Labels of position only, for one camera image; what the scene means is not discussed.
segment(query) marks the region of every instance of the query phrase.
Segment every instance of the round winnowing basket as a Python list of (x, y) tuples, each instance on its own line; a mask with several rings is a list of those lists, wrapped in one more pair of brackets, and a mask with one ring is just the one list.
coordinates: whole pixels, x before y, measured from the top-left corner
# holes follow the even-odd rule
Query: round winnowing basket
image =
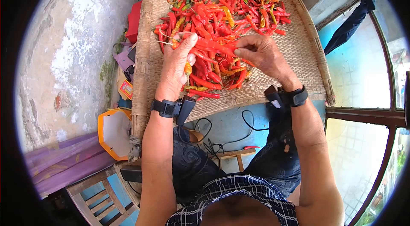
[[(291, 13), (292, 24), (280, 25), (287, 31), (286, 36), (273, 34), (284, 58), (305, 85), (312, 100), (327, 100), (329, 105), (335, 102), (330, 82), (330, 74), (325, 54), (312, 19), (302, 0), (282, 0), (286, 11)], [(143, 0), (136, 44), (134, 91), (132, 97), (132, 135), (142, 137), (151, 102), (158, 86), (163, 54), (157, 35), (151, 27), (159, 24), (169, 10), (167, 0)], [(198, 102), (187, 121), (195, 120), (233, 107), (262, 103), (266, 99), (264, 91), (270, 86), (278, 86), (277, 80), (253, 69), (248, 82), (241, 89), (221, 90), (220, 99), (206, 98)]]

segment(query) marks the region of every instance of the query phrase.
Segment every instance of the blue floor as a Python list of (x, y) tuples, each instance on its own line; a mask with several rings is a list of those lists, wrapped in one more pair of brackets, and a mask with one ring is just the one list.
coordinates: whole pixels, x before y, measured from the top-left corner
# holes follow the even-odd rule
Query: blue floor
[[(316, 109), (318, 110), (322, 118), (322, 121), (324, 122), (325, 101), (324, 100), (313, 100), (312, 102), (315, 105)], [(265, 108), (264, 103), (254, 104), (254, 105), (250, 105), (246, 107), (237, 107), (237, 108), (233, 108), (233, 109), (206, 117), (212, 122), (212, 129), (209, 132), (206, 138), (206, 141), (208, 141), (208, 138), (209, 138), (212, 141), (212, 143), (223, 144), (229, 141), (238, 140), (246, 136), (249, 133), (250, 128), (245, 124), (245, 122), (242, 119), (241, 113), (244, 110), (250, 110), (253, 112), (253, 115), (255, 116), (254, 128), (256, 129), (268, 128), (269, 119), (268, 119), (267, 110)], [(251, 114), (248, 112), (245, 112), (244, 116), (247, 122), (249, 124), (252, 124)], [(195, 123), (196, 121), (188, 122), (185, 124), (185, 126), (189, 128), (193, 128)], [(200, 131), (203, 134), (205, 134), (209, 129), (209, 123), (205, 120), (200, 121), (198, 126), (200, 128)], [(245, 146), (259, 146), (263, 148), (266, 144), (267, 136), (268, 136), (268, 131), (258, 131), (258, 132), (253, 131), (252, 134), (248, 138), (242, 141), (239, 141), (239, 142), (227, 144), (225, 145), (224, 149), (225, 151), (235, 151), (235, 150), (243, 149), (243, 147)], [(248, 166), (249, 162), (252, 160), (254, 156), (255, 155), (243, 156), (242, 161), (243, 161), (244, 168)], [(239, 168), (238, 168), (238, 163), (237, 163), (236, 158), (224, 159), (222, 162), (222, 169), (227, 173), (238, 172)], [(124, 207), (126, 207), (131, 202), (131, 200), (128, 197), (127, 193), (125, 192), (125, 189), (122, 187), (118, 176), (114, 174), (108, 177), (108, 180), (115, 194), (118, 196), (120, 202), (122, 203)], [(86, 189), (85, 191), (83, 191), (81, 195), (85, 200), (87, 200), (91, 198), (93, 195), (99, 193), (103, 189), (104, 187), (102, 183), (98, 183)], [(100, 203), (105, 198), (107, 198), (107, 196), (101, 198), (99, 201), (95, 202), (94, 204), (91, 204), (89, 207), (90, 208), (94, 207), (96, 204)], [(99, 213), (101, 213), (105, 208), (107, 208), (111, 204), (112, 203), (102, 208), (100, 211), (95, 213), (95, 215), (98, 215)], [(104, 224), (109, 219), (114, 217), (118, 212), (119, 211), (117, 208), (114, 209), (111, 213), (109, 213), (106, 217), (104, 217), (101, 220), (102, 224)], [(139, 210), (136, 210), (134, 213), (131, 214), (129, 218), (123, 221), (120, 225), (121, 226), (134, 226), (138, 213), (139, 213)]]

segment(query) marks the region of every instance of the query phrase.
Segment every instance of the hand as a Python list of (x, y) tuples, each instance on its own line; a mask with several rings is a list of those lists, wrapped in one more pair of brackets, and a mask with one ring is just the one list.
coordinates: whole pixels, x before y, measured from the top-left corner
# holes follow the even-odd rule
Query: hand
[(239, 39), (234, 54), (250, 60), (263, 73), (276, 78), (285, 91), (302, 89), (302, 84), (290, 68), (275, 41), (267, 36), (247, 35)]
[(155, 99), (159, 101), (178, 99), (182, 85), (188, 80), (184, 73), (185, 63), (187, 60), (191, 66), (195, 63), (195, 55), (189, 51), (195, 46), (197, 40), (198, 36), (194, 33), (175, 50), (169, 44), (164, 47), (164, 64)]

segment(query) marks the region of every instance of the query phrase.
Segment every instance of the wrist-mounted device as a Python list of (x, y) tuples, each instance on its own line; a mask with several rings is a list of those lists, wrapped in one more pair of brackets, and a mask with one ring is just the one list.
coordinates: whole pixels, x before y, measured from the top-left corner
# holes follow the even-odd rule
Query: wrist-mounted device
[(151, 110), (158, 111), (162, 117), (176, 117), (177, 125), (182, 126), (195, 106), (195, 103), (196, 100), (188, 95), (184, 95), (182, 99), (177, 99), (176, 101), (158, 101), (154, 99)]
[(297, 89), (291, 92), (286, 92), (281, 87), (278, 90), (271, 85), (264, 92), (266, 99), (277, 109), (285, 111), (285, 107), (298, 107), (305, 104), (305, 100), (308, 98), (308, 92), (305, 86), (301, 89)]

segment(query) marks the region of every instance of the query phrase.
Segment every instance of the patterned dark shirt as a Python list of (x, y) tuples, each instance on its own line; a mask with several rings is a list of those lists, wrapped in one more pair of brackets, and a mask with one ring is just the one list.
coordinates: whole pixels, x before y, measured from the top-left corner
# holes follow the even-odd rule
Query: patterned dark shirt
[(209, 205), (233, 195), (245, 195), (258, 200), (275, 213), (282, 226), (299, 225), (294, 204), (287, 202), (272, 183), (250, 175), (226, 176), (209, 182), (195, 197), (195, 201), (174, 213), (166, 225), (200, 225)]

